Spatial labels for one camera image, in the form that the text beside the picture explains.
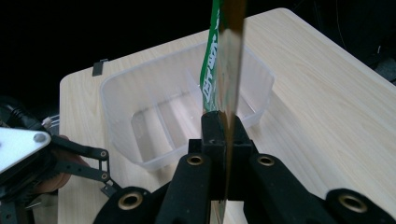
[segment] black background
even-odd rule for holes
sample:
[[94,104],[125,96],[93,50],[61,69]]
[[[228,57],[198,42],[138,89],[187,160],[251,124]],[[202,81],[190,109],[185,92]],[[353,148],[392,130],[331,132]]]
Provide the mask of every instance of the black background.
[[[337,3],[349,52],[364,61],[384,41],[391,47],[396,1]],[[208,29],[211,7],[210,0],[1,3],[0,94],[28,108],[57,105],[63,77],[102,59],[114,60]],[[247,0],[247,16],[276,7],[294,10],[344,47],[336,29],[335,1]]]

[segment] black mount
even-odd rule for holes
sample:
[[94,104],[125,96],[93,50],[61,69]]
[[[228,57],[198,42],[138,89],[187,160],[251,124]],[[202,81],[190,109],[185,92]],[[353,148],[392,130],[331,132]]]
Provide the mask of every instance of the black mount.
[[[120,189],[94,224],[209,223],[212,201],[224,199],[226,144],[219,112],[202,116],[202,139],[191,139],[189,153],[173,179],[153,193]],[[238,117],[228,200],[243,201],[248,223],[396,223],[368,198],[334,189],[326,199],[308,192],[278,158],[258,152]]]

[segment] wire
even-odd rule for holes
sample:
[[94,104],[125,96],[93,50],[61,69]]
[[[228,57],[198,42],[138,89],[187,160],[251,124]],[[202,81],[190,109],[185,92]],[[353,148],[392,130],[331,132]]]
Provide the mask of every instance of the wire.
[[336,18],[337,18],[338,33],[340,34],[341,41],[343,42],[343,45],[344,45],[344,49],[347,50],[347,45],[344,42],[343,35],[341,34],[340,21],[339,21],[339,18],[338,18],[338,0],[335,0],[335,15],[336,15]]
[[9,126],[0,119],[0,127],[9,128]]
[[300,9],[300,6],[305,2],[305,0],[300,1],[296,6],[294,6],[294,9],[292,10],[293,12],[296,12],[298,9]]

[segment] screw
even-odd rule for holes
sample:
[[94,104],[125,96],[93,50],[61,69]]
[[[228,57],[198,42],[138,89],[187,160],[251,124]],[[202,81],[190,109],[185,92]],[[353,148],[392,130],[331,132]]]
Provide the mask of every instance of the screw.
[[35,142],[37,142],[37,143],[42,143],[42,142],[46,141],[46,139],[47,139],[47,137],[43,133],[37,133],[33,137],[33,140],[35,140]]
[[107,174],[102,174],[102,179],[107,179]]

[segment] metal bracket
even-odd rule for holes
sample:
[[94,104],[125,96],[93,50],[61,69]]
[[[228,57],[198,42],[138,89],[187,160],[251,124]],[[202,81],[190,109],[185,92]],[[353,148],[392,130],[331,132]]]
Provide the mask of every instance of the metal bracket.
[[108,62],[108,59],[102,59],[101,61],[93,64],[92,76],[97,77],[102,75],[103,63]]
[[[110,177],[109,155],[105,149],[82,146],[60,136],[50,136],[44,132],[0,128],[0,133],[5,132],[8,134],[0,134],[0,149],[2,144],[3,149],[5,146],[10,147],[6,152],[11,154],[5,155],[5,158],[11,158],[13,162],[4,168],[0,166],[2,168],[0,169],[0,223],[34,223],[29,217],[31,211],[26,209],[26,200],[30,197],[29,189],[35,183],[58,173],[68,173],[103,182],[105,186],[101,191],[107,197],[111,197],[121,189]],[[99,168],[57,160],[50,153],[52,148],[96,159],[99,162]],[[11,157],[12,152],[23,152],[25,156],[21,157],[21,153],[18,153],[20,157],[14,159]]]

